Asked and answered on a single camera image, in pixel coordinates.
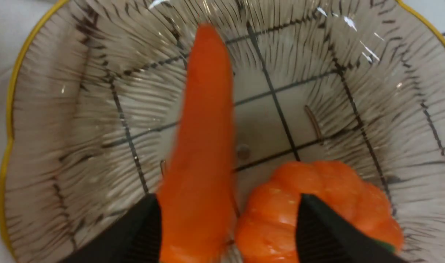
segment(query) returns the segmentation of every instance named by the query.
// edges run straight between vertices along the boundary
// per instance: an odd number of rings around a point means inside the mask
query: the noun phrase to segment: toy carrot
[[[233,223],[232,68],[224,42],[200,25],[189,57],[177,144],[157,196],[161,262],[207,263],[224,253]]]

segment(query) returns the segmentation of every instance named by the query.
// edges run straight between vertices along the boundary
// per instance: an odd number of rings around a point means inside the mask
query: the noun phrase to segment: white surface
[[[5,97],[11,68],[32,27],[55,0],[0,0],[0,162],[6,144]],[[445,33],[445,0],[405,0]],[[0,239],[0,263],[11,263]]]

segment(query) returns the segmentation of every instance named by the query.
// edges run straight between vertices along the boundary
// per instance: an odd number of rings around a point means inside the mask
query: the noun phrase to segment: bowl rim
[[[45,23],[50,20],[50,18],[65,5],[70,0],[59,0],[57,1],[42,18],[37,22],[32,31],[29,33],[26,38],[24,44],[22,45],[21,50],[16,58],[15,64],[13,66],[13,73],[10,76],[10,83],[8,85],[7,92],[7,103],[6,103],[6,134],[7,134],[7,146],[5,148],[5,152],[3,155],[3,160],[1,162],[0,167],[0,235],[5,243],[7,249],[9,250],[13,259],[18,262],[16,255],[14,253],[14,248],[10,241],[10,236],[8,234],[7,225],[6,225],[6,216],[5,216],[5,189],[6,189],[6,174],[7,174],[7,166],[10,161],[11,151],[13,149],[14,144],[14,133],[13,133],[13,106],[14,106],[14,94],[16,90],[17,77],[19,74],[19,70],[22,66],[22,62],[27,51],[30,48],[31,43],[36,37],[37,33],[40,29],[45,25]],[[432,25],[426,18],[412,9],[410,6],[406,5],[403,0],[395,0],[397,4],[403,8],[405,11],[414,15],[420,22],[422,22],[431,32],[438,38],[440,43],[445,47],[445,37],[440,33],[434,25]]]

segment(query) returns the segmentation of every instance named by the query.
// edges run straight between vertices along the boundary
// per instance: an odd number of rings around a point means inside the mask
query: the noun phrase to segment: small orange pumpkin
[[[252,192],[237,223],[235,242],[246,262],[299,261],[295,227],[301,193],[318,196],[365,235],[401,249],[403,233],[379,188],[339,161],[291,162]]]

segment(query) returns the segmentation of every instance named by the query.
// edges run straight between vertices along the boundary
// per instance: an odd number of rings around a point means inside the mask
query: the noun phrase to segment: orange carrot
[[[226,249],[234,217],[232,89],[225,44],[211,25],[200,25],[177,143],[157,194],[161,262],[207,263]]]

